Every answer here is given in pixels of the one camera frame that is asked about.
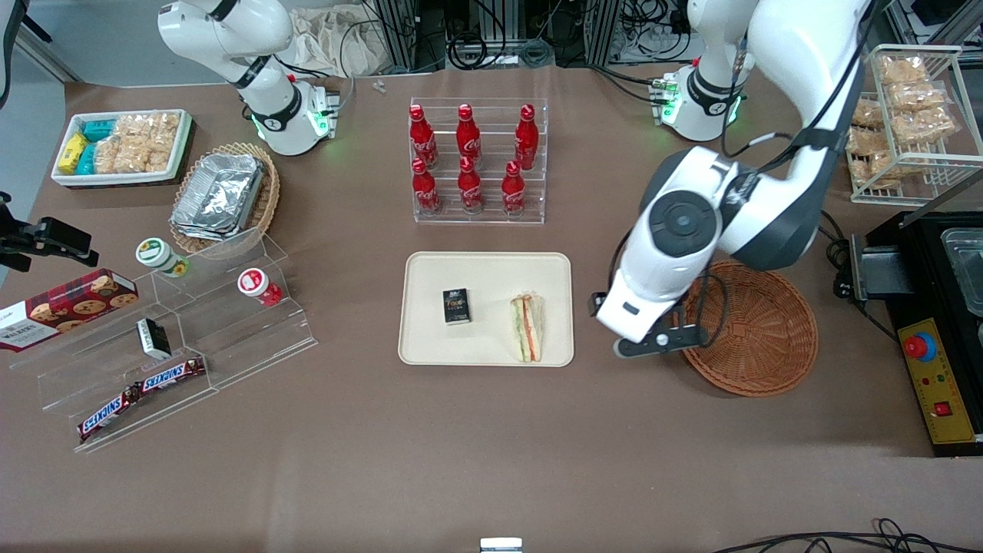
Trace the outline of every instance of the woven basket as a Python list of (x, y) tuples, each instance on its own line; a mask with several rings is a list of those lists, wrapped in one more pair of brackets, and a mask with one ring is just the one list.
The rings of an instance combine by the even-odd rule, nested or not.
[[(212, 150), (211, 152), (199, 157), (198, 161), (185, 173), (184, 179), (181, 181), (181, 187), (178, 188), (177, 197), (174, 199), (174, 207), (177, 207), (178, 202), (181, 201), (181, 197), (184, 196), (185, 189), (188, 188), (188, 181), (191, 180), (191, 175), (194, 174), (195, 169), (198, 168), (199, 164), (206, 155), (211, 154), (232, 154), (241, 155), (249, 154), (257, 159), (261, 159), (266, 165), (266, 172), (262, 176), (262, 181), (260, 182), (260, 193), (257, 194), (256, 202), (253, 204), (253, 213), (250, 216), (249, 223), (246, 228), (253, 228), (258, 226), (263, 232), (269, 230), (269, 224), (273, 222), (273, 214), (276, 212), (276, 203), (280, 199), (280, 176), (276, 173), (276, 167), (273, 165), (273, 160), (270, 159), (269, 154), (261, 150), (259, 147), (252, 144), (227, 144), (225, 146), (219, 146), (218, 148)], [(217, 244), (216, 240), (205, 240), (203, 238), (192, 238), (191, 236), (185, 236), (178, 232), (174, 225), (171, 225), (171, 235), (174, 236), (174, 242), (181, 247), (182, 250), (188, 252), (189, 254), (197, 253), (208, 246)], [(257, 240), (262, 239), (261, 233), (255, 233)], [(249, 249), (255, 245), (255, 241), (244, 240), (242, 244), (237, 244), (236, 250)], [(223, 255), (234, 256), (236, 252), (223, 251)]]
[[(710, 347), (683, 350), (686, 360), (714, 385), (728, 392), (763, 398), (788, 392), (812, 370), (819, 351), (816, 319), (805, 298), (777, 273), (759, 273), (735, 261), (714, 263), (723, 280), (728, 312)], [(696, 320), (703, 280), (686, 298), (686, 318)], [(723, 313), (723, 292), (713, 280), (704, 300), (701, 326), (712, 336)]]

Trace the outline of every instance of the red button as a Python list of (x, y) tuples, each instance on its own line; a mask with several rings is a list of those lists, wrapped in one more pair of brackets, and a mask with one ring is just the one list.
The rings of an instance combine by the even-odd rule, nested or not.
[(948, 401), (939, 401), (935, 404), (935, 416), (950, 416), (953, 414), (953, 408), (949, 406)]
[(920, 359), (928, 354), (928, 342), (920, 336), (909, 337), (904, 341), (904, 354)]

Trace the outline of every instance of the coca-cola bottle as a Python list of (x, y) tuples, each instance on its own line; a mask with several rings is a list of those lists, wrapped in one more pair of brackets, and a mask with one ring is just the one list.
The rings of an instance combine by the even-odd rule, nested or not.
[(461, 173), (457, 175), (457, 187), (461, 189), (464, 213), (477, 215), (485, 209), (485, 198), (482, 197), (482, 177), (475, 172), (475, 162), (470, 157), (461, 157)]
[(501, 200), (508, 218), (518, 218), (526, 210), (526, 181), (519, 174), (519, 162), (509, 161), (505, 165), (505, 178), (501, 181)]
[(469, 157), (475, 168), (482, 168), (482, 132), (475, 124), (471, 104), (462, 103), (457, 108), (457, 150), (461, 157)]
[(440, 196), (436, 192), (434, 176), (427, 171), (427, 163), (419, 157), (413, 160), (413, 193), (417, 196), (421, 215), (439, 213)]
[(413, 152), (427, 164), (428, 169), (436, 167), (434, 129), (424, 117), (424, 108), (418, 103), (410, 106), (410, 144), (413, 145)]
[(523, 171), (533, 168), (536, 148), (540, 145), (540, 130), (536, 128), (536, 108), (527, 103), (519, 110), (519, 126), (515, 128), (515, 159)]

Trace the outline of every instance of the acrylic bottle rack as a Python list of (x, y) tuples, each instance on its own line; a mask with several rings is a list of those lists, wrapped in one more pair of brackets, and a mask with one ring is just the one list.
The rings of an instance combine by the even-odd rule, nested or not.
[[(410, 189), (413, 217), (422, 224), (543, 224), (547, 212), (547, 136), (549, 133), (549, 108), (542, 98), (444, 98), (415, 97), (411, 103), (424, 108), (427, 120), (434, 128), (437, 149), (437, 166), (431, 169), (440, 195), (442, 210), (436, 215), (420, 213), (412, 188)], [(485, 209), (477, 215), (464, 212), (457, 188), (460, 173), (460, 155), (457, 150), (457, 108), (470, 103), (474, 120), (482, 132), (482, 195)], [(505, 216), (501, 198), (501, 181), (505, 178), (505, 165), (515, 158), (515, 128), (519, 124), (519, 109), (531, 103), (536, 108), (536, 126), (540, 131), (539, 147), (533, 168), (522, 171), (526, 181), (525, 212), (517, 218)], [(409, 145), (410, 161), (416, 156)], [(412, 180), (413, 171), (406, 165)]]

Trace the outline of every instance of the cookie box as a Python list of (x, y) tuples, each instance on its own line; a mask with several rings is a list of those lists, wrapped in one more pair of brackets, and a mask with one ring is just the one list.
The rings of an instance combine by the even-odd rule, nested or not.
[(0, 311), (0, 349), (23, 351), (137, 301), (137, 286), (99, 269)]

